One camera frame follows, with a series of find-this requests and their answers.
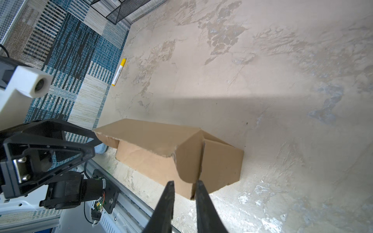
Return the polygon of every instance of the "black bracket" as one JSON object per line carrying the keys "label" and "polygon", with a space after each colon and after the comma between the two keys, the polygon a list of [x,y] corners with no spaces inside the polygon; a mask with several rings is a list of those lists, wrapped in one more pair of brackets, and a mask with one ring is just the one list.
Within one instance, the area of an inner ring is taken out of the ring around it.
{"label": "black bracket", "polygon": [[[69,142],[65,132],[93,138],[86,144]],[[95,156],[101,141],[91,130],[69,122],[36,120],[0,132],[0,187],[8,199],[24,196]],[[52,155],[58,167],[52,168]]]}
{"label": "black bracket", "polygon": [[113,209],[116,205],[119,195],[118,187],[113,184],[107,177],[105,177],[98,169],[95,169],[92,174],[92,179],[104,178],[106,180],[105,192],[105,201],[102,206],[108,214],[113,212]]}

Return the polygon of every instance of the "black cable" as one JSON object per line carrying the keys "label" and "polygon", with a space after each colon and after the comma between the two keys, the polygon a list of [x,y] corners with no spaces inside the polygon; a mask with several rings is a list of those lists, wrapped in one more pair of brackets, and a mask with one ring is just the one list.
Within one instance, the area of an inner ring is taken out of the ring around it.
{"label": "black cable", "polygon": [[88,161],[87,162],[85,162],[85,164],[84,164],[84,174],[85,174],[85,176],[87,177],[87,179],[89,179],[90,177],[88,176],[88,174],[87,174],[87,164],[88,164]]}
{"label": "black cable", "polygon": [[9,53],[8,53],[8,50],[6,50],[5,46],[0,44],[0,47],[5,51],[7,57],[9,57]]}
{"label": "black cable", "polygon": [[87,220],[87,222],[89,222],[90,224],[93,224],[93,222],[89,221],[87,216],[85,215],[85,202],[84,202],[84,209],[83,210],[84,210],[84,217]]}

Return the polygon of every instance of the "wire mesh basket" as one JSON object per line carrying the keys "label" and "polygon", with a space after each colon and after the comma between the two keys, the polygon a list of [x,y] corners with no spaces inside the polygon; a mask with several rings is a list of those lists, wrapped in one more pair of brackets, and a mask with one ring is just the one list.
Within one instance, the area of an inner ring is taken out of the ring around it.
{"label": "wire mesh basket", "polygon": [[[91,7],[94,8],[94,4],[98,3],[99,1],[100,0],[93,0],[90,4]],[[117,8],[105,16],[105,18],[115,25],[150,1],[151,0],[124,0]]]}
{"label": "wire mesh basket", "polygon": [[3,42],[7,31],[25,0],[0,1],[0,41]]}

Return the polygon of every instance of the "cardboard box flap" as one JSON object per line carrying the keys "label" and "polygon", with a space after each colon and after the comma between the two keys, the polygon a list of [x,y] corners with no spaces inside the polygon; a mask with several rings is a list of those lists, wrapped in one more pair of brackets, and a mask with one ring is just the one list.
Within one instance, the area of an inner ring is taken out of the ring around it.
{"label": "cardboard box flap", "polygon": [[220,140],[219,138],[205,132],[205,131],[202,131],[203,132],[203,137],[207,140],[210,140],[210,141],[215,141],[215,142],[220,142],[222,144],[225,144],[225,145],[228,145],[228,146],[231,146],[230,144],[226,143],[225,141],[223,140]]}
{"label": "cardboard box flap", "polygon": [[175,153],[174,160],[179,177],[188,183],[195,183],[201,171],[203,150],[203,132],[198,131],[181,144]]}
{"label": "cardboard box flap", "polygon": [[121,141],[116,158],[163,186],[166,186],[168,181],[173,180],[175,182],[175,192],[188,199],[191,199],[194,195],[194,184],[180,179],[171,157],[165,158],[154,155],[134,144]]}
{"label": "cardboard box flap", "polygon": [[115,149],[118,149],[118,145],[119,145],[119,140],[116,140],[114,138],[111,138],[111,137],[108,137],[108,136],[105,136],[105,135],[102,135],[102,134],[98,134],[96,133],[96,137],[102,141],[105,145],[109,146],[109,147],[112,147],[112,148],[115,148]]}
{"label": "cardboard box flap", "polygon": [[126,141],[142,147],[154,154],[171,157],[179,145],[192,135],[201,131],[199,128],[169,125],[141,120],[122,119],[93,130],[103,141],[116,145],[117,140]]}
{"label": "cardboard box flap", "polygon": [[205,139],[200,180],[209,193],[239,181],[244,152]]}

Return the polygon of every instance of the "metal screw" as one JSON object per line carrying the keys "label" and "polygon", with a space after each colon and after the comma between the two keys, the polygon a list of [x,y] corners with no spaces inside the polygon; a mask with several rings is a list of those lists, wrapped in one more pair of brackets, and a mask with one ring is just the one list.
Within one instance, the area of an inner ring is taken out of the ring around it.
{"label": "metal screw", "polygon": [[22,157],[22,158],[17,159],[17,162],[24,163],[24,162],[26,162],[26,160],[27,160],[26,157]]}
{"label": "metal screw", "polygon": [[30,178],[31,178],[31,176],[30,176],[29,174],[27,174],[27,175],[24,175],[24,176],[22,177],[22,180],[23,180],[23,181],[28,181]]}

